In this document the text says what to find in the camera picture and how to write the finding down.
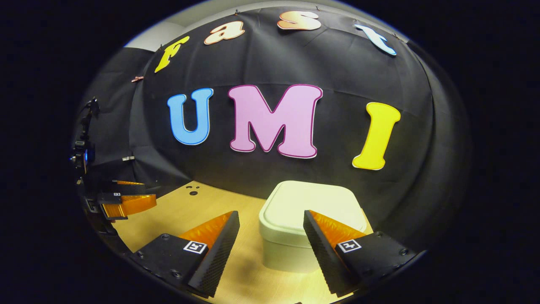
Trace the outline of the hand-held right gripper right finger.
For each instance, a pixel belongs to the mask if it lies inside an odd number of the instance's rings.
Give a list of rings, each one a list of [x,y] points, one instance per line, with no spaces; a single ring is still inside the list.
[[[304,213],[303,229],[329,291],[339,297],[366,294],[418,258],[387,233],[362,233],[312,210]]]

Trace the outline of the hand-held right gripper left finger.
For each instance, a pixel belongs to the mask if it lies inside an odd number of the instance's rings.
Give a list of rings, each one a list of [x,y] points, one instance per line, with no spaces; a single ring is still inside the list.
[[[214,297],[239,227],[232,210],[180,236],[163,233],[130,259],[175,289]]]

